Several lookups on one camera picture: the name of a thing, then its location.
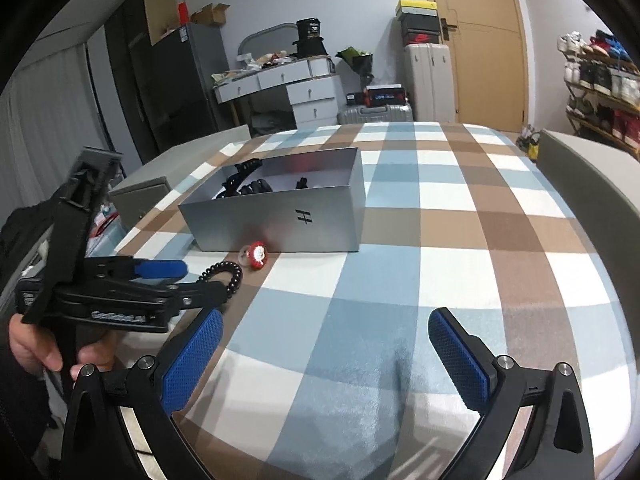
metal screw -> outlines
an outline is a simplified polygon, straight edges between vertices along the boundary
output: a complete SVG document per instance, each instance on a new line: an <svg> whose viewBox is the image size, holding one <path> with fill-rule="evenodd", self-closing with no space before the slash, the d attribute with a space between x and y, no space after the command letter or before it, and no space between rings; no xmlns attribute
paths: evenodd
<svg viewBox="0 0 640 480"><path fill-rule="evenodd" d="M558 371L565 376L569 376L574 371L567 363L560 363L558 365Z"/></svg>
<svg viewBox="0 0 640 480"><path fill-rule="evenodd" d="M93 365L84 365L82 368L80 368L80 374L83 377L88 377L94 372L95 372L95 366Z"/></svg>
<svg viewBox="0 0 640 480"><path fill-rule="evenodd" d="M140 368L141 370L149 370L149 368L151 368L155 362L156 360L153 358L153 356L145 355L138 361L138 368Z"/></svg>
<svg viewBox="0 0 640 480"><path fill-rule="evenodd" d="M500 357L498 357L498 366L500 368L504 368L505 370L513 368L513 359L511 359L508 355L501 355Z"/></svg>

checkered tablecloth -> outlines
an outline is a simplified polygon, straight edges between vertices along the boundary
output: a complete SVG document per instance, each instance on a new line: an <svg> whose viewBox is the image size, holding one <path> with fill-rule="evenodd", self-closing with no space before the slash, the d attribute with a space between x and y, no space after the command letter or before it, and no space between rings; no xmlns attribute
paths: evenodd
<svg viewBox="0 0 640 480"><path fill-rule="evenodd" d="M174 415L215 478L437 478L477 420L429 342L427 319L439 306L494 354L574 367L605 476L635 405L622 310L562 197L494 130L378 123L230 144L118 250L183 258L194 281L237 258L199 251L178 211L206 176L254 156L348 146L361 149L366 181L360 251L271 253L263 270L248 272L228 304L220 348Z"/></svg>

white suitcase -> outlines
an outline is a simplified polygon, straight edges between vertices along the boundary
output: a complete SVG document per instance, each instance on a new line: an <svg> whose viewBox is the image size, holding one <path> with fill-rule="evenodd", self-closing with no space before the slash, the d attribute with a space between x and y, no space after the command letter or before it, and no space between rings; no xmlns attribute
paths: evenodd
<svg viewBox="0 0 640 480"><path fill-rule="evenodd" d="M404 48L404 56L415 120L455 122L449 47L435 43L412 44Z"/></svg>

human hand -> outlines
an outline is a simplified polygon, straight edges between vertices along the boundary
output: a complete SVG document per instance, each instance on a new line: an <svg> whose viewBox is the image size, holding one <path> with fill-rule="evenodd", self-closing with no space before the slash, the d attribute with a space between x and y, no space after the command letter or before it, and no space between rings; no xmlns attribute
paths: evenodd
<svg viewBox="0 0 640 480"><path fill-rule="evenodd" d="M95 364L101 371L110 370L117 342L116 332L109 330L100 341L82 347L78 352L78 364L71 367L73 380L78 378L80 368L88 363ZM23 323L22 314L14 314L9 321L9 348L20 366L30 374L40 374L43 366L54 372L62 369L62 355L54 335L41 326Z"/></svg>

ceiling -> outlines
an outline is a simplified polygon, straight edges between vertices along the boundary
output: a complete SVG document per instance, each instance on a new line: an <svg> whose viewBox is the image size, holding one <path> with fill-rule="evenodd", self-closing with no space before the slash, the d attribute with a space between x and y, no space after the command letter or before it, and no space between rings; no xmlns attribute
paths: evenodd
<svg viewBox="0 0 640 480"><path fill-rule="evenodd" d="M88 40L124 0L71 0L50 21L18 69Z"/></svg>

